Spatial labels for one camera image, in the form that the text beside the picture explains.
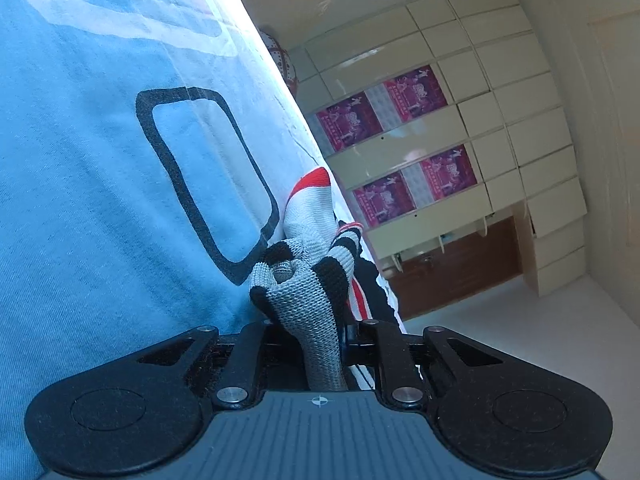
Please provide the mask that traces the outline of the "cream wardrobe with cabinets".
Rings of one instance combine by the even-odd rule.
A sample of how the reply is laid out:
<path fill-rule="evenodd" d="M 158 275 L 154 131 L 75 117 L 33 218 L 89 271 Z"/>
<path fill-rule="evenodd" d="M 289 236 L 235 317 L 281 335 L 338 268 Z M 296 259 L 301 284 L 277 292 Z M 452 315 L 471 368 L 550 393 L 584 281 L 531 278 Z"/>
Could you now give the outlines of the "cream wardrobe with cabinets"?
<path fill-rule="evenodd" d="M 511 217 L 527 284 L 585 273 L 587 212 L 550 65 L 518 0 L 414 0 L 294 49 L 297 103 L 385 270 Z M 433 65 L 448 105 L 336 152 L 314 114 Z M 352 191 L 464 145 L 477 185 L 375 228 Z"/>

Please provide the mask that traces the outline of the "purple poster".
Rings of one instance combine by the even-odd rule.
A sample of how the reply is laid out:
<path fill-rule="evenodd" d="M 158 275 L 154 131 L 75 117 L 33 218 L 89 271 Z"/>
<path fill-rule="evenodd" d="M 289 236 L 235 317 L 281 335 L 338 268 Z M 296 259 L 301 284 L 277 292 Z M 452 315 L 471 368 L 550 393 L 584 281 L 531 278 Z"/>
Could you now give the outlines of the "purple poster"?
<path fill-rule="evenodd" d="M 416 162 L 401 170 L 401 174 L 418 209 L 477 185 L 464 145 Z"/>
<path fill-rule="evenodd" d="M 416 209 L 400 171 L 356 188 L 352 195 L 369 228 L 375 228 Z"/>
<path fill-rule="evenodd" d="M 448 105 L 433 65 L 387 79 L 366 90 L 383 131 L 412 122 Z"/>
<path fill-rule="evenodd" d="M 364 92 L 320 110 L 314 116 L 334 153 L 383 132 L 378 116 Z"/>

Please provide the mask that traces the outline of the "light blue patterned bedsheet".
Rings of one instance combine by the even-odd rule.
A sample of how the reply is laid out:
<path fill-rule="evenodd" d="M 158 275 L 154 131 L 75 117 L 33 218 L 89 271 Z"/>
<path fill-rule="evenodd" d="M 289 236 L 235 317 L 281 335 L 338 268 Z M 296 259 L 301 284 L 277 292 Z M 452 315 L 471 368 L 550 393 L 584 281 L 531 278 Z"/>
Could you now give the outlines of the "light blue patterned bedsheet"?
<path fill-rule="evenodd" d="M 29 402 L 211 325 L 320 148 L 241 0 L 1 0 L 1 474 Z"/>

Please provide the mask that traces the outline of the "purple poster upper right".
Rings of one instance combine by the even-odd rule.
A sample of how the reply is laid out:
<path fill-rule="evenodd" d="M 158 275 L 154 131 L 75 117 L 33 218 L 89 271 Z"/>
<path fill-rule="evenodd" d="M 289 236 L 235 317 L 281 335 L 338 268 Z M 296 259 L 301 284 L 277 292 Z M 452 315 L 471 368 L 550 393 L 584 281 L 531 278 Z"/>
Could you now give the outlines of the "purple poster upper right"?
<path fill-rule="evenodd" d="M 477 185 L 464 145 L 416 162 L 401 170 L 401 174 L 418 209 Z"/>

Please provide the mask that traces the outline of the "brown wooden door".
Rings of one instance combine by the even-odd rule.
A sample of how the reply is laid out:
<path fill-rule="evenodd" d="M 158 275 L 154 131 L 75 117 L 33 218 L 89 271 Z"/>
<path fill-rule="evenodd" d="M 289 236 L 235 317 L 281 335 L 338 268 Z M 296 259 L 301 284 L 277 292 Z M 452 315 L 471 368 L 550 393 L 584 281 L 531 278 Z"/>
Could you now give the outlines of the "brown wooden door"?
<path fill-rule="evenodd" d="M 488 226 L 485 236 L 468 234 L 401 263 L 387 272 L 400 317 L 417 318 L 522 274 L 514 220 Z"/>

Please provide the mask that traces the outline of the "striped sock black toe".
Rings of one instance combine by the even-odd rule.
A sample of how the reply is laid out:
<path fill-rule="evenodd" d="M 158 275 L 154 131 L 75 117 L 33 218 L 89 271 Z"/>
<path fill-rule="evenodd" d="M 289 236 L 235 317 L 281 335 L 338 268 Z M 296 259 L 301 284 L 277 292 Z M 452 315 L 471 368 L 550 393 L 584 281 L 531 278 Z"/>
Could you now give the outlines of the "striped sock black toe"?
<path fill-rule="evenodd" d="M 250 300 L 298 341 L 312 390 L 345 391 L 341 332 L 362 225 L 338 224 L 329 173 L 318 167 L 294 185 L 282 228 L 254 265 Z"/>

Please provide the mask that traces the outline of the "purple poster lower right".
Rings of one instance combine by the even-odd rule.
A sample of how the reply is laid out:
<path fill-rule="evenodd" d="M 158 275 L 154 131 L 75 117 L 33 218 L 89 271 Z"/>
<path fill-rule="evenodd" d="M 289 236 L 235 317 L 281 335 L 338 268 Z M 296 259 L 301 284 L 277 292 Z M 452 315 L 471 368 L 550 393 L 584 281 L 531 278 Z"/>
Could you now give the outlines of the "purple poster lower right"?
<path fill-rule="evenodd" d="M 400 171 L 356 188 L 352 195 L 369 228 L 375 228 L 416 209 Z"/>

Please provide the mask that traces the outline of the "purple poster upper left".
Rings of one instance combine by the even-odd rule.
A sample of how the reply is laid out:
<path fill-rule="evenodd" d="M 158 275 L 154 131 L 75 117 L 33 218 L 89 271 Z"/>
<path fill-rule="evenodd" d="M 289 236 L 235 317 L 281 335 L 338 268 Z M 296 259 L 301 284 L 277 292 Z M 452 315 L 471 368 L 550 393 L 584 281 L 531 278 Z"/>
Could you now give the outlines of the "purple poster upper left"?
<path fill-rule="evenodd" d="M 433 65 L 387 79 L 366 90 L 383 131 L 412 122 L 448 105 Z"/>

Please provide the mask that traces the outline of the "purple poster lower left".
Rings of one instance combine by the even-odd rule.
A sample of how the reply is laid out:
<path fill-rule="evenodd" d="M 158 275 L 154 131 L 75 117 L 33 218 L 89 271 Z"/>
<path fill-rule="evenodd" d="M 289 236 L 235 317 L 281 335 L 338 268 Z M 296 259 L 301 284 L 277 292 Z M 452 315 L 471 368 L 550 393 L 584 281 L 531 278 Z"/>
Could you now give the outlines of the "purple poster lower left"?
<path fill-rule="evenodd" d="M 320 110 L 314 116 L 334 153 L 383 132 L 378 116 L 364 92 Z"/>

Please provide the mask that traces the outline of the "patterned white pillow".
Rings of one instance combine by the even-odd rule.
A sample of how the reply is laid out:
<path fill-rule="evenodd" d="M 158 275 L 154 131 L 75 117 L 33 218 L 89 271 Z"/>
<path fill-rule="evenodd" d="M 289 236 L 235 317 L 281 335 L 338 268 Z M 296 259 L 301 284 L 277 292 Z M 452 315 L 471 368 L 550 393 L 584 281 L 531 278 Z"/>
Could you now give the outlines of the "patterned white pillow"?
<path fill-rule="evenodd" d="M 290 90 L 292 96 L 296 96 L 298 78 L 294 63 L 292 62 L 288 51 L 283 49 L 278 43 L 278 40 L 268 34 L 268 32 L 259 29 L 259 35 L 262 37 L 262 41 L 264 42 L 268 52 L 270 53 L 273 62 L 276 63 L 277 68 L 286 86 L 288 87 L 288 90 Z"/>

